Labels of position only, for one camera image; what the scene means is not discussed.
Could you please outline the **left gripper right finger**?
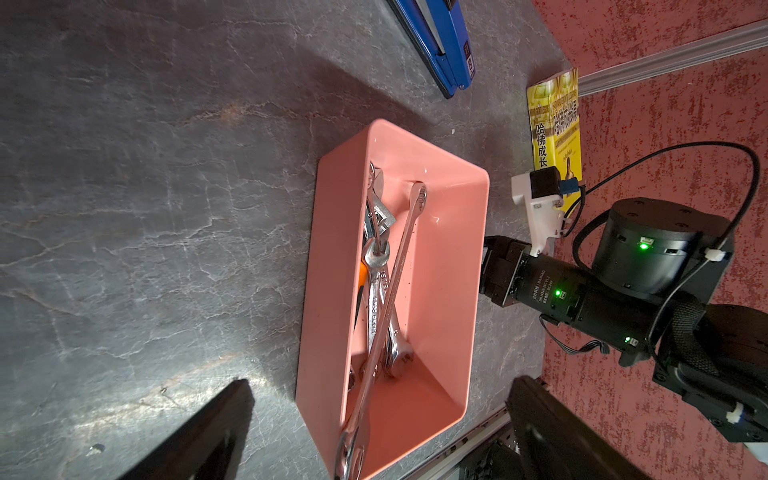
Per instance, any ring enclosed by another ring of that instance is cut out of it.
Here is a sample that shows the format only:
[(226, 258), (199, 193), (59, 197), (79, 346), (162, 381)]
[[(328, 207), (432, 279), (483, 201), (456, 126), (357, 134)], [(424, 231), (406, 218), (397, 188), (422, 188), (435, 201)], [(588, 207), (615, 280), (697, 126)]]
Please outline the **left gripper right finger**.
[(646, 479), (538, 380), (512, 382), (507, 410), (526, 479)]

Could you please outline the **large 16mm combination wrench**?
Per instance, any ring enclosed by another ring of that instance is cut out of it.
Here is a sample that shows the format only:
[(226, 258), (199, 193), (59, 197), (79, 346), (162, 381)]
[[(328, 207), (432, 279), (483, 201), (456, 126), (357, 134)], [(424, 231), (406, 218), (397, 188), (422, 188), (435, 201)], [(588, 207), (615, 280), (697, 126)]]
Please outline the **large 16mm combination wrench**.
[(395, 306), (390, 308), (386, 326), (384, 328), (379, 326), (385, 316), (389, 299), (389, 256), (387, 242), (384, 242), (382, 247), (375, 239), (366, 242), (362, 260), (368, 269), (367, 340), (368, 352), (371, 353), (376, 335), (380, 330), (386, 329), (380, 369), (386, 376), (399, 379), (413, 360), (413, 348), (401, 332)]

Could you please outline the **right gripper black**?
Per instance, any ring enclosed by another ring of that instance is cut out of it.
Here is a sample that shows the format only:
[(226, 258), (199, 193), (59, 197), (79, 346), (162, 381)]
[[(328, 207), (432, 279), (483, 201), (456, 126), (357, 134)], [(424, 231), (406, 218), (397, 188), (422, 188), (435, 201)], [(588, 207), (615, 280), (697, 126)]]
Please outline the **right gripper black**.
[(619, 364), (650, 358), (645, 341), (656, 312), (652, 303), (619, 293), (585, 270), (530, 254), (531, 245), (487, 236), (479, 291), (501, 307), (521, 303), (553, 325), (564, 323), (621, 353)]

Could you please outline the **long silver combination wrench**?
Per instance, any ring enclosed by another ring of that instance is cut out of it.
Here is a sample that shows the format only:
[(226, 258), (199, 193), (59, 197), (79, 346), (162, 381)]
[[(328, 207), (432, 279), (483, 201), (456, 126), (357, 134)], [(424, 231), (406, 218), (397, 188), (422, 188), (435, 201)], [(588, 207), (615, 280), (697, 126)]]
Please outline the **long silver combination wrench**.
[[(424, 183), (416, 182), (413, 184), (409, 197), (410, 208), (395, 258), (393, 279), (390, 281), (388, 291), (389, 299), (386, 305), (385, 316), (379, 323), (380, 327), (384, 328), (386, 326), (390, 308), (395, 306), (413, 229), (418, 217), (424, 211), (427, 195), (428, 191)], [(387, 242), (381, 238), (378, 228), (374, 229), (374, 237), (371, 239), (375, 239), (380, 247), (383, 246), (384, 242)], [(370, 403), (377, 376), (383, 372), (380, 369), (380, 357), (384, 347), (385, 334), (385, 328), (379, 331), (375, 337), (373, 351), (371, 353), (368, 352), (366, 369), (362, 375), (362, 385), (357, 403), (341, 430), (334, 464), (334, 477), (336, 479), (358, 479), (362, 473), (370, 437)]]

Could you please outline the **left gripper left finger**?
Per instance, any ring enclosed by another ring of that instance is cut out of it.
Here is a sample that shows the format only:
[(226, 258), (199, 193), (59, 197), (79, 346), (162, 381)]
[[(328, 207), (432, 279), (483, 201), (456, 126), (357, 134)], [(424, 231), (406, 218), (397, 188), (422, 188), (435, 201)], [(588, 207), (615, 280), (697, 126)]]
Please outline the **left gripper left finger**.
[(254, 407), (246, 379), (234, 380), (124, 479), (234, 479)]

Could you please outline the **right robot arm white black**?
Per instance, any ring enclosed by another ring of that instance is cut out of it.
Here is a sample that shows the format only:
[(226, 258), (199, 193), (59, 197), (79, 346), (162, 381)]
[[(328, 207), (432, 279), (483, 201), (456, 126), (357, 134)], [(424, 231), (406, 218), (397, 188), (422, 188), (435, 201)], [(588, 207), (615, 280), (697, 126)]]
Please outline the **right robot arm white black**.
[(733, 256), (726, 218), (658, 199), (616, 202), (579, 233), (600, 230), (591, 264), (535, 254), (488, 236), (480, 291), (521, 303), (615, 350), (655, 364), (656, 384), (694, 406), (728, 440), (767, 439), (767, 316), (712, 298)]

